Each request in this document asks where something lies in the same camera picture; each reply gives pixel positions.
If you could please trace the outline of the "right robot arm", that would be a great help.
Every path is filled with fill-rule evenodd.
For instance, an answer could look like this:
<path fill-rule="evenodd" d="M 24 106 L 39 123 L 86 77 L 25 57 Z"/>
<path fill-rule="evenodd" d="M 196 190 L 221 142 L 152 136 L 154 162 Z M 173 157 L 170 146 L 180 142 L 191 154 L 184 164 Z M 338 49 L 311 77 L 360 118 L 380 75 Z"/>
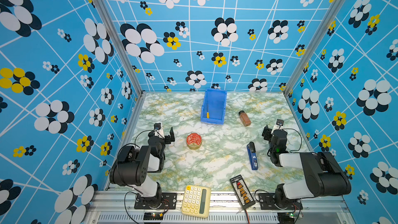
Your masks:
<path fill-rule="evenodd" d="M 284 129 L 272 130 L 265 126 L 262 136 L 268 141 L 267 155 L 275 166 L 301 169 L 304 173 L 302 180 L 277 186 L 274 201 L 279 208 L 300 199 L 351 193 L 348 177 L 330 152 L 288 152 Z"/>

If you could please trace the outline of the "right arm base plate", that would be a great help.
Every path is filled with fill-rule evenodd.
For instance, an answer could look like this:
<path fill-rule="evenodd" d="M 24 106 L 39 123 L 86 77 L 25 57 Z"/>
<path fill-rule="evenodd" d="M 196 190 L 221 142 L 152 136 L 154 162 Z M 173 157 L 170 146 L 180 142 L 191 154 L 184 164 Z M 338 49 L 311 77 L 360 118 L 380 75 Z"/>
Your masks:
<path fill-rule="evenodd" d="M 273 193 L 259 193 L 259 203 L 261 210 L 275 211 L 298 211 L 303 209 L 300 199 L 287 199 L 283 196 L 275 196 Z"/>

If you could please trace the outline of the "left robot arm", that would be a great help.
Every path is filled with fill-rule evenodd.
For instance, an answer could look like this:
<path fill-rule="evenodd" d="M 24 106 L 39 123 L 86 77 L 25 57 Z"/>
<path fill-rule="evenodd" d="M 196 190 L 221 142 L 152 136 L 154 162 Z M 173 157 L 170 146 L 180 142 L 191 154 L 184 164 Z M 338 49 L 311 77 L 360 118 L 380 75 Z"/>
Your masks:
<path fill-rule="evenodd" d="M 138 192 L 138 198 L 147 205 L 162 202 L 162 189 L 148 173 L 160 173 L 165 162 L 165 148 L 175 142 L 173 128 L 165 135 L 160 123 L 149 131 L 148 144 L 139 147 L 134 143 L 120 148 L 110 170 L 109 180 L 118 186 L 129 186 Z"/>

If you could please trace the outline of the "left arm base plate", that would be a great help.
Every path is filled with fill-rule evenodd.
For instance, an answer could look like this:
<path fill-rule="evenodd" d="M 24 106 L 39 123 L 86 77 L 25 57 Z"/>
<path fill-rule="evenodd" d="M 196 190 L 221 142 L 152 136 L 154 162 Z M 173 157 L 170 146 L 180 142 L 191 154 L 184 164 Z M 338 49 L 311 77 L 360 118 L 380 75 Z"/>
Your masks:
<path fill-rule="evenodd" d="M 176 209 L 177 193 L 164 192 L 161 195 L 157 194 L 151 198 L 144 198 L 141 195 L 136 197 L 135 209 L 147 210 L 168 210 Z"/>

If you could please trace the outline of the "yellow handled screwdriver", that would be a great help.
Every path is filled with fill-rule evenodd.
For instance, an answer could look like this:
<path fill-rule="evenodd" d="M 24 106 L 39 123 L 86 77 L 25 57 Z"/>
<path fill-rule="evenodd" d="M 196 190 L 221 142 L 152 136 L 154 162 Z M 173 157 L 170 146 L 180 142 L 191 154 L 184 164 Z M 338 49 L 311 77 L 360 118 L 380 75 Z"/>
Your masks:
<path fill-rule="evenodd" d="M 209 114 L 209 104 L 206 106 L 206 118 L 207 118 L 207 119 L 210 118 L 210 114 Z"/>

